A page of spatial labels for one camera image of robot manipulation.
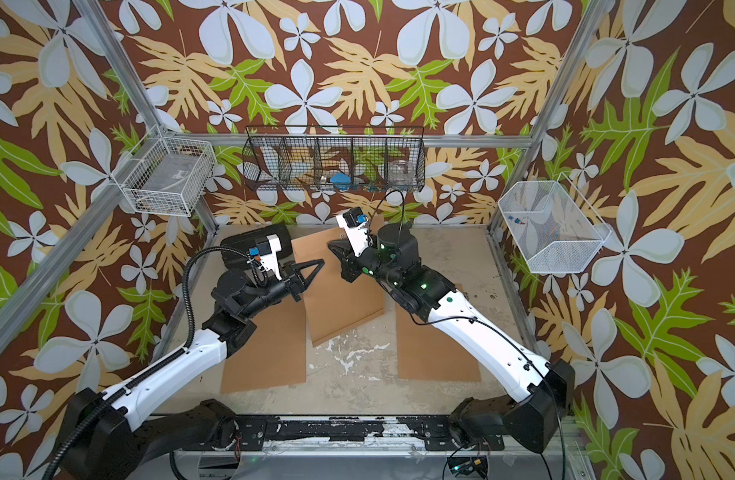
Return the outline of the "brown file bag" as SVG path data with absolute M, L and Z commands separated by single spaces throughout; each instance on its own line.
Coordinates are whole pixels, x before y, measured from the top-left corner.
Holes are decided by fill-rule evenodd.
M 479 362 L 433 326 L 417 325 L 397 305 L 397 375 L 403 380 L 479 382 Z
M 253 336 L 223 363 L 220 392 L 304 383 L 307 337 L 303 302 L 285 298 L 255 316 L 253 323 Z
M 385 314 L 385 294 L 373 278 L 361 275 L 351 283 L 341 278 L 341 264 L 327 248 L 330 240 L 345 238 L 333 218 L 323 226 L 301 223 L 292 232 L 296 262 L 324 261 L 323 268 L 302 296 L 313 346 Z

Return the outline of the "blue object in basket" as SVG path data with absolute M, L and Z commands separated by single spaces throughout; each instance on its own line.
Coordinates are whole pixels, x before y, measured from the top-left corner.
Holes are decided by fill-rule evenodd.
M 342 172 L 337 172 L 331 176 L 328 183 L 338 191 L 349 191 L 352 187 L 351 178 Z

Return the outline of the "white mesh basket right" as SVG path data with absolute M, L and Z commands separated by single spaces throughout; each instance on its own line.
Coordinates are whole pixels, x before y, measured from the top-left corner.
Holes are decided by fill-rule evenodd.
M 533 274 L 585 271 L 613 233 L 569 181 L 519 181 L 499 198 L 499 210 Z

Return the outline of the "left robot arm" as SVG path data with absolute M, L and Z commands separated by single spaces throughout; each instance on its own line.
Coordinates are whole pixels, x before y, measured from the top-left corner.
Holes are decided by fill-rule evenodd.
M 324 264 L 288 262 L 279 278 L 263 286 L 250 283 L 242 270 L 225 271 L 211 291 L 213 314 L 201 328 L 189 328 L 183 346 L 103 392 L 85 389 L 69 401 L 43 478 L 65 472 L 74 479 L 125 479 L 140 464 L 205 442 L 231 424 L 233 412 L 216 401 L 181 414 L 151 415 L 243 348 L 255 332 L 255 316 L 286 298 L 299 301 Z

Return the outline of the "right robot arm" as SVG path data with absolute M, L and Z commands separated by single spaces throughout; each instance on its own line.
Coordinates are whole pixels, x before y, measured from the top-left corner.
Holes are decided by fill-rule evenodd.
M 575 389 L 575 370 L 550 362 L 490 322 L 457 286 L 419 256 L 417 238 L 401 224 L 377 233 L 358 209 L 337 216 L 344 232 L 327 247 L 347 282 L 373 278 L 420 326 L 431 326 L 455 340 L 491 372 L 505 395 L 467 398 L 449 415 L 449 431 L 461 447 L 509 436 L 530 452 L 545 452 L 561 430 Z

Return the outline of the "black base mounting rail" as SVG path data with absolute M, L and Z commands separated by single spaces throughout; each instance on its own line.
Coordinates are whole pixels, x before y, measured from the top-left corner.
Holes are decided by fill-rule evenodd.
M 453 451 L 472 445 L 501 450 L 505 428 L 463 427 L 450 415 L 237 415 L 213 438 L 191 450 L 269 452 L 289 445 L 316 448 Z

